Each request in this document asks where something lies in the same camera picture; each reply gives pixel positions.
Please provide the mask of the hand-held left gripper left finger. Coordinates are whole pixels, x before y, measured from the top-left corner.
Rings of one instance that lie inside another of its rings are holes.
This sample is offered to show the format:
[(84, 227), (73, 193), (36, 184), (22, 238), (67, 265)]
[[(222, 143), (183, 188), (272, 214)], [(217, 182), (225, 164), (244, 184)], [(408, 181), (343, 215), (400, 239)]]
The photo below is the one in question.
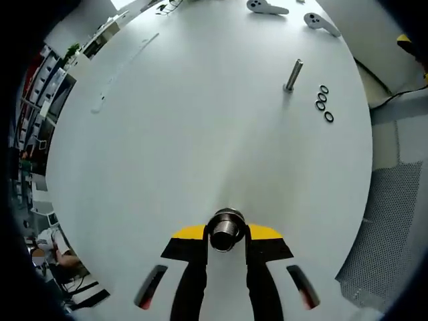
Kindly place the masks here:
[(198, 320), (207, 286), (205, 225), (175, 232), (137, 291), (134, 305), (149, 320)]

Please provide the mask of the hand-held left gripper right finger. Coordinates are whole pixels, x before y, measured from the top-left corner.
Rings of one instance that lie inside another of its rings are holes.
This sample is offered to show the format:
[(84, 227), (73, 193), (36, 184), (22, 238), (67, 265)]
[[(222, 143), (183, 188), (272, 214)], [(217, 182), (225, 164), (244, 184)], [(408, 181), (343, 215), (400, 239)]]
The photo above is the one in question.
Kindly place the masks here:
[(247, 288), (255, 320), (283, 320), (278, 285), (268, 268), (271, 261), (293, 258), (280, 233), (271, 227), (249, 224), (245, 232)]

